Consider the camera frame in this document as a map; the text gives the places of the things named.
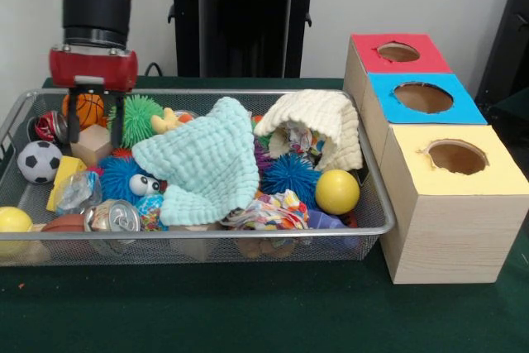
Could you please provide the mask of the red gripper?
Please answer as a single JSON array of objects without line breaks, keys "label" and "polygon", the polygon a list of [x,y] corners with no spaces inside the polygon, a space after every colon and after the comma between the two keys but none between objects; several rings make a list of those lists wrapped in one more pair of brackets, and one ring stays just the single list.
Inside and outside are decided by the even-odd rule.
[{"label": "red gripper", "polygon": [[[133,50],[81,45],[62,45],[49,52],[50,74],[54,85],[75,88],[100,85],[107,91],[130,92],[136,85],[137,56]],[[69,142],[79,141],[77,94],[68,101]],[[112,145],[120,146],[123,133],[123,96],[115,96],[115,117],[112,121]]]}]

